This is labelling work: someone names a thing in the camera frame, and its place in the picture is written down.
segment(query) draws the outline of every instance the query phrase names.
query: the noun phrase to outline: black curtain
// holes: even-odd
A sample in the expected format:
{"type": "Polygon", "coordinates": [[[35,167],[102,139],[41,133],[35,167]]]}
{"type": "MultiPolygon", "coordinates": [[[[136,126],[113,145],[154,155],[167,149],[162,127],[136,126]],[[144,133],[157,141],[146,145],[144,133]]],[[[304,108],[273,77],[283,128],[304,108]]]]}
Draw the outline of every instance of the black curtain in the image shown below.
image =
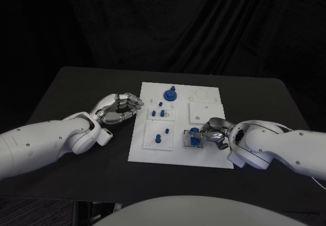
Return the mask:
{"type": "Polygon", "coordinates": [[[12,95],[1,117],[27,119],[70,65],[278,78],[311,129],[324,131],[324,1],[12,0],[1,8],[12,95]]]}

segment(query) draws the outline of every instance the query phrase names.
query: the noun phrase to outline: blue cylinder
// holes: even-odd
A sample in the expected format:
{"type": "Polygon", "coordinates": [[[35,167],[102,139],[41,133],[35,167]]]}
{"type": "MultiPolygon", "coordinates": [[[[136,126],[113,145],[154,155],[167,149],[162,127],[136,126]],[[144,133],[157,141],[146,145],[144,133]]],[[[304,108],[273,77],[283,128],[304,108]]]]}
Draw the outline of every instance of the blue cylinder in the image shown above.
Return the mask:
{"type": "Polygon", "coordinates": [[[164,99],[167,101],[174,101],[175,100],[174,86],[171,86],[171,89],[164,92],[162,96],[164,96],[164,99]]]}
{"type": "MultiPolygon", "coordinates": [[[[190,132],[194,132],[194,133],[197,133],[198,132],[198,128],[191,128],[190,129],[190,132]]],[[[191,146],[197,146],[198,144],[200,144],[200,141],[198,141],[198,139],[195,139],[194,137],[190,137],[190,144],[191,144],[191,146]]]]}
{"type": "Polygon", "coordinates": [[[155,142],[155,143],[159,143],[159,142],[161,142],[161,135],[159,135],[159,134],[155,135],[155,140],[154,140],[154,142],[155,142]]]}

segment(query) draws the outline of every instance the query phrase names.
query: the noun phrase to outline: white board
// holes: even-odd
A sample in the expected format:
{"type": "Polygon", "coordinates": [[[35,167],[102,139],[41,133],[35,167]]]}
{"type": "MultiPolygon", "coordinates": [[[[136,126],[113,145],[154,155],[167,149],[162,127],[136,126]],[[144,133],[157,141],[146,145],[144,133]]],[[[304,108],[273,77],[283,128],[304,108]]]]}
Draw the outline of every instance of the white board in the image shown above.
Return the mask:
{"type": "MultiPolygon", "coordinates": [[[[211,142],[204,141],[203,148],[184,147],[183,131],[190,130],[193,127],[200,128],[207,121],[206,118],[224,118],[219,89],[214,87],[142,82],[139,98],[144,102],[144,106],[135,116],[128,161],[232,169],[232,163],[226,159],[229,148],[219,150],[211,142]],[[171,86],[174,86],[175,100],[167,101],[164,100],[162,93],[171,86]],[[198,114],[198,112],[190,113],[190,105],[195,106],[195,104],[190,103],[204,103],[210,109],[210,111],[204,110],[201,113],[201,119],[204,121],[200,121],[200,123],[195,122],[195,124],[190,123],[190,115],[198,114]],[[151,119],[152,109],[157,111],[155,117],[151,119]],[[172,111],[170,112],[172,114],[170,114],[171,119],[168,121],[165,121],[164,117],[159,117],[161,110],[167,112],[172,111]],[[172,131],[170,135],[172,135],[172,137],[170,140],[161,139],[161,143],[158,144],[154,142],[155,132],[149,134],[146,131],[145,134],[148,122],[162,124],[162,128],[171,125],[172,131]],[[148,145],[148,143],[152,145],[152,149],[144,148],[144,145],[148,145]],[[164,150],[159,150],[154,145],[165,145],[170,149],[164,147],[164,150]]],[[[162,128],[157,129],[161,131],[161,137],[164,135],[162,128]]]]}

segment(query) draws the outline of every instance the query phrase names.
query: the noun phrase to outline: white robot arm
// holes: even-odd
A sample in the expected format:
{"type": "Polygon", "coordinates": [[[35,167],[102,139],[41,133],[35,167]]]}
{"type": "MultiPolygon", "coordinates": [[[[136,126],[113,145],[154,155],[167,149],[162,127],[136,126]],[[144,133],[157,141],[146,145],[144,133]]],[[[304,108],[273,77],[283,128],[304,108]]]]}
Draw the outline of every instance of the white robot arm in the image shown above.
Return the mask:
{"type": "Polygon", "coordinates": [[[214,142],[219,149],[227,147],[227,160],[243,167],[247,163],[265,170],[271,160],[278,159],[296,173],[326,180],[326,134],[304,130],[292,131],[285,126],[259,120],[233,125],[224,119],[210,118],[194,138],[214,142]]]}
{"type": "Polygon", "coordinates": [[[45,166],[67,152],[83,153],[95,142],[103,146],[112,134],[99,124],[128,119],[142,105],[132,94],[110,94],[89,114],[80,112],[61,121],[30,124],[0,134],[0,179],[45,166]]]}

